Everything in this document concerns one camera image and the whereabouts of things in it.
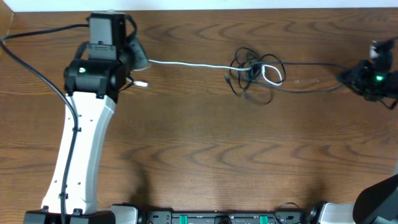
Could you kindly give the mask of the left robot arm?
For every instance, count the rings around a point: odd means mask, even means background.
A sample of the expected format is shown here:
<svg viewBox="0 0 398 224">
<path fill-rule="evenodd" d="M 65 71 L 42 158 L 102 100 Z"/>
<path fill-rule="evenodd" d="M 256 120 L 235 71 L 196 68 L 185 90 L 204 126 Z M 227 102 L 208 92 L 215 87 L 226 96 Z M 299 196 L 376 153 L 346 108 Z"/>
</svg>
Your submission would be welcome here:
<svg viewBox="0 0 398 224">
<path fill-rule="evenodd" d="M 64 71 L 65 123 L 55 171 L 39 210 L 25 223 L 143 223 L 128 203 L 100 210 L 98 169 L 104 137 L 119 93 L 133 85 L 133 70 L 149 61 L 136 32 L 127 33 L 129 14 L 94 12 L 90 39 L 82 43 Z"/>
</svg>

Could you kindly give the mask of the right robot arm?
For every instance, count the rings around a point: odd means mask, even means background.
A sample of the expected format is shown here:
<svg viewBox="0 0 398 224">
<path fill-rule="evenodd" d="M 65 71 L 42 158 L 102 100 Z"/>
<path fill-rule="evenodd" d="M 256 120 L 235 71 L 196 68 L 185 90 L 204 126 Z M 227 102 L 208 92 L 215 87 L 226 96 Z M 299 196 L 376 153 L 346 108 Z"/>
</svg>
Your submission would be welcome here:
<svg viewBox="0 0 398 224">
<path fill-rule="evenodd" d="M 378 101 L 387 109 L 397 106 L 397 71 L 391 59 L 362 60 L 340 73 L 337 80 L 368 101 Z M 397 223 L 397 174 L 364 189 L 354 203 L 320 203 L 307 223 L 375 224 Z"/>
</svg>

